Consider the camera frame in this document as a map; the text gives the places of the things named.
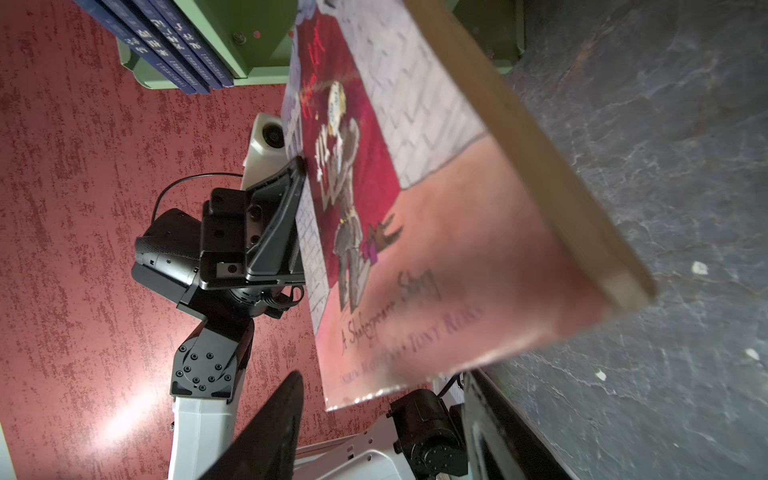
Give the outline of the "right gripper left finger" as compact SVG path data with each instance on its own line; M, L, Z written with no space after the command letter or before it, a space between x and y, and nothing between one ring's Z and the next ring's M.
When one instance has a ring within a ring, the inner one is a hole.
M303 405L303 378L293 371L202 478L291 479Z

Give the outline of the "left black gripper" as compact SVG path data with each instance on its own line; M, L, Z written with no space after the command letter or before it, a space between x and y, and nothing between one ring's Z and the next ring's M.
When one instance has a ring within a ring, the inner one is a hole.
M246 191L212 191L202 218L203 289L270 289L306 283L296 226L305 180L306 162L298 156Z

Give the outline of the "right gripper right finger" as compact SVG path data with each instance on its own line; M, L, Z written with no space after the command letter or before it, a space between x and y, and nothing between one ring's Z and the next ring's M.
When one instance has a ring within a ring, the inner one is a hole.
M463 429L474 479L572 480L564 465L485 372L464 374Z

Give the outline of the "green wooden two-tier shelf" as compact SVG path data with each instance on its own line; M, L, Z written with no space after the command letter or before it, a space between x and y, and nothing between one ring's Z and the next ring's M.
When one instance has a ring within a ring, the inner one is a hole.
M284 84L295 1L178 1L234 76L237 86ZM506 75L526 50L522 1L447 1L497 71Z

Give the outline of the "red magazine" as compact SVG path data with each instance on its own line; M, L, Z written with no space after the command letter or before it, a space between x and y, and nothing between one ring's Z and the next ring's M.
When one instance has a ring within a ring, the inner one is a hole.
M302 1L282 119L325 406L576 334L647 268L441 1Z

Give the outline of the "blue book Guiguzi yellow label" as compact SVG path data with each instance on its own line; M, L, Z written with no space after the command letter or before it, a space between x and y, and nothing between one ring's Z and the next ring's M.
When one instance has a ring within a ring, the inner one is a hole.
M172 67L169 60L165 60L164 56L159 55L154 47L147 44L119 15L115 14L102 1L75 1L75 4L175 87L188 95L202 92L201 88L196 87L196 80L190 82L190 75L181 74Z

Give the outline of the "blue book Yijing yellow label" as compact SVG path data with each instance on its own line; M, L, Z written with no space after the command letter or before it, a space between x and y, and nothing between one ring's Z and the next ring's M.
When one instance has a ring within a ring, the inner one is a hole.
M153 6L163 15L164 19L184 40L186 45L197 56L203 65L211 72L223 88L234 87L234 78L228 67L218 57L216 52L205 40L186 15L174 1L152 1Z

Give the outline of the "blue book Xiaolin Guangji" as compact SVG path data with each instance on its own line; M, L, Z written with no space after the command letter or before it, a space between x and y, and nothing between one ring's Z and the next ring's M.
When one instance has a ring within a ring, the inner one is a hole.
M210 93L209 84L133 1L106 0L104 4L128 25L176 74L189 84L196 93Z

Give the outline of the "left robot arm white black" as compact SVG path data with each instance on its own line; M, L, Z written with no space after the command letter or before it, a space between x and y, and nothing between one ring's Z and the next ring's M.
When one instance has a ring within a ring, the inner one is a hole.
M135 243L133 279L197 320L171 373L172 479L459 479L469 472L463 409L415 390L365 431L298 444L303 379L290 373L235 431L254 321L304 296L295 217L306 167L295 158L243 190L218 188L201 218L154 211Z

